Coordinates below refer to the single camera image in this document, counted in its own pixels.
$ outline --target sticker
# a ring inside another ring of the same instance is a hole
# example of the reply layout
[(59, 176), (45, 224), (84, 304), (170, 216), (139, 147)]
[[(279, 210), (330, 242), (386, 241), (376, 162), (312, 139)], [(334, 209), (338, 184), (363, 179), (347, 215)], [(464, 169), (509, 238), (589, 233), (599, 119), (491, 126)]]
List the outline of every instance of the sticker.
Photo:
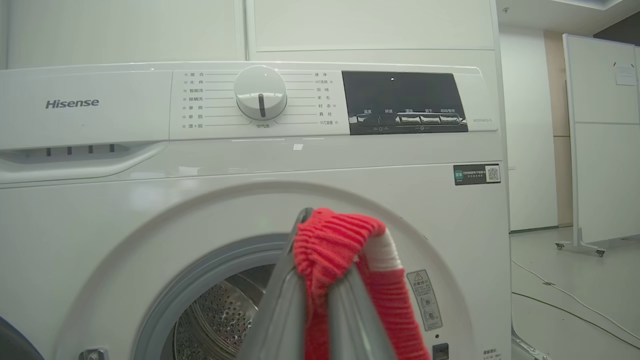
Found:
[(636, 85), (636, 70), (633, 68), (633, 65), (623, 65), (618, 64), (615, 66), (616, 68), (616, 84), (617, 85)]
[(490, 348), (482, 351), (483, 360), (501, 360), (502, 354), (496, 348)]
[(406, 274), (406, 278), (411, 284), (415, 301), (420, 308), (422, 315), (422, 323), (424, 330), (433, 330), (442, 327), (442, 319), (440, 318), (440, 309), (436, 301), (436, 295), (431, 288), (431, 281), (427, 275), (427, 270), (419, 270)]
[(500, 165), (453, 165), (453, 178), (456, 185), (499, 184)]

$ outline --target paper note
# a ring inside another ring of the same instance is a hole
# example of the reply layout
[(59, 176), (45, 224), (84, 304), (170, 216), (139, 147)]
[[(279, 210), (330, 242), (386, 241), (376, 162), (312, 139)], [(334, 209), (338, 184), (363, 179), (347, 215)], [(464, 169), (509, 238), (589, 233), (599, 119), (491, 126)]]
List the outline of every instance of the paper note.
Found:
[(636, 69), (630, 65), (616, 65), (616, 84), (636, 85)]

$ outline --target qr code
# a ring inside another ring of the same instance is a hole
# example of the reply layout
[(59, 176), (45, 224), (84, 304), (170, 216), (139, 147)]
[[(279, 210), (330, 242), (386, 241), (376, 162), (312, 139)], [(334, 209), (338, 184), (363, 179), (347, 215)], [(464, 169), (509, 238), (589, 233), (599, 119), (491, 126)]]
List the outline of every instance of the qr code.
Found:
[(484, 167), (486, 172), (487, 183), (499, 183), (500, 182), (500, 167), (498, 165), (487, 165)]

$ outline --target warning label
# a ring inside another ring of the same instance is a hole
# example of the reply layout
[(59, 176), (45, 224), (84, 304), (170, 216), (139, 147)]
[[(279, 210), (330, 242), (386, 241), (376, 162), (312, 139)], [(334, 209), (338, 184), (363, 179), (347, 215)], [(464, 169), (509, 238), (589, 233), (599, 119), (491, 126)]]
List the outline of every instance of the warning label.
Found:
[(427, 275), (427, 270), (419, 270), (406, 274), (407, 280), (411, 284), (415, 301), (420, 307), (424, 330), (433, 330), (442, 327), (440, 309), (436, 301), (436, 295), (431, 287), (431, 281)]

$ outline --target red and white sock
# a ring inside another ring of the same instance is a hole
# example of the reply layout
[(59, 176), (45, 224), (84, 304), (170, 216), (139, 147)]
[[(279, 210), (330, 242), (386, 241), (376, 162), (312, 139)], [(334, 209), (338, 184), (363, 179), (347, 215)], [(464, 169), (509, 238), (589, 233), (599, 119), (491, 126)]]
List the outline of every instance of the red and white sock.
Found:
[(319, 208), (298, 225), (293, 251), (307, 285), (306, 360), (329, 359), (327, 291), (354, 261), (398, 360), (430, 360), (385, 224)]

